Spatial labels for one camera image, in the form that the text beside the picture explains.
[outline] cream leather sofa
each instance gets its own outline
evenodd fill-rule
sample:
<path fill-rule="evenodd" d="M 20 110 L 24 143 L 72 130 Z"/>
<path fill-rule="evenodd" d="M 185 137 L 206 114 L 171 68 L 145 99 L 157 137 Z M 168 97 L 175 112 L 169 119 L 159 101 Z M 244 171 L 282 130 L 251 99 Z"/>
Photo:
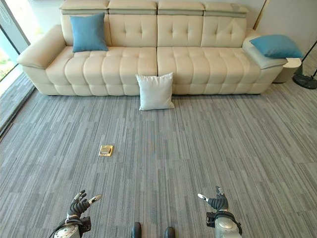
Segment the cream leather sofa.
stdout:
<path fill-rule="evenodd" d="M 248 10 L 191 1 L 67 0 L 55 26 L 18 58 L 47 95 L 139 95 L 135 74 L 174 72 L 174 94 L 264 92 L 285 59 L 264 57 L 249 42 Z M 71 15 L 105 12 L 109 51 L 72 52 Z"/>

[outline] white pillow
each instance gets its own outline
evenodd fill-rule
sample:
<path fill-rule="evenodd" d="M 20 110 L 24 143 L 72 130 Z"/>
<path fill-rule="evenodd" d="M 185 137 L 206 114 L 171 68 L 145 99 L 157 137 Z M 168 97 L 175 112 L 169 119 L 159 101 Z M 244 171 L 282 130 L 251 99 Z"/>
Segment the white pillow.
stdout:
<path fill-rule="evenodd" d="M 141 111 L 174 108 L 172 99 L 173 73 L 163 76 L 136 74 L 140 87 Z"/>

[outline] sofa armrest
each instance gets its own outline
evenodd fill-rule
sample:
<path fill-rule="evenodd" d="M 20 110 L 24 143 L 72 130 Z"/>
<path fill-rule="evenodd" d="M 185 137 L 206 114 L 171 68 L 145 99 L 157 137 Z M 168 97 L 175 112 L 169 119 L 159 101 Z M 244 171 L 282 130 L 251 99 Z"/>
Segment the sofa armrest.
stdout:
<path fill-rule="evenodd" d="M 65 46 L 61 25 L 54 26 L 40 40 L 26 48 L 17 62 L 23 66 L 45 69 Z"/>
<path fill-rule="evenodd" d="M 252 45 L 250 40 L 259 36 L 260 34 L 258 34 L 255 30 L 248 29 L 246 33 L 246 38 L 242 44 L 242 48 L 254 60 L 254 62 L 260 67 L 260 69 L 277 67 L 286 64 L 287 59 L 274 59 L 266 57 L 262 55 L 261 52 L 254 45 Z"/>

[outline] white wall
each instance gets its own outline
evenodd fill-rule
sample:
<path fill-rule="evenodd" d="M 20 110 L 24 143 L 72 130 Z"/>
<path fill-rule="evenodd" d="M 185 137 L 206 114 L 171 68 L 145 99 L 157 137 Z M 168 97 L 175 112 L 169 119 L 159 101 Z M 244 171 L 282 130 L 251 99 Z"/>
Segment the white wall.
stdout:
<path fill-rule="evenodd" d="M 287 35 L 306 53 L 317 39 L 316 24 L 317 0 L 271 0 L 257 31 Z"/>
<path fill-rule="evenodd" d="M 44 32 L 60 24 L 59 6 L 64 0 L 29 0 L 30 6 Z"/>
<path fill-rule="evenodd" d="M 264 0 L 193 0 L 193 1 L 224 1 L 241 3 L 249 9 L 247 14 L 248 27 L 252 28 L 257 20 L 258 14 L 264 4 Z M 58 7 L 63 0 L 29 0 L 31 8 L 37 17 L 40 26 L 44 32 L 47 32 L 52 26 L 60 24 Z"/>

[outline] sofa backrest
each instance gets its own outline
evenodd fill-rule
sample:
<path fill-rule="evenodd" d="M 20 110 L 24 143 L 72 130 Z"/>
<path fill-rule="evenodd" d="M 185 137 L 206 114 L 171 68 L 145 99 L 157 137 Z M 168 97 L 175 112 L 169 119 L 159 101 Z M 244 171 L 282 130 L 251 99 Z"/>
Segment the sofa backrest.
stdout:
<path fill-rule="evenodd" d="M 160 1 L 158 47 L 242 47 L 247 12 L 235 3 Z"/>
<path fill-rule="evenodd" d="M 242 47 L 248 10 L 236 3 L 195 1 L 66 0 L 60 7 L 66 44 L 70 16 L 105 13 L 107 46 Z"/>
<path fill-rule="evenodd" d="M 66 45 L 73 45 L 70 16 L 105 13 L 107 46 L 156 47 L 157 4 L 154 1 L 67 0 L 60 6 Z"/>

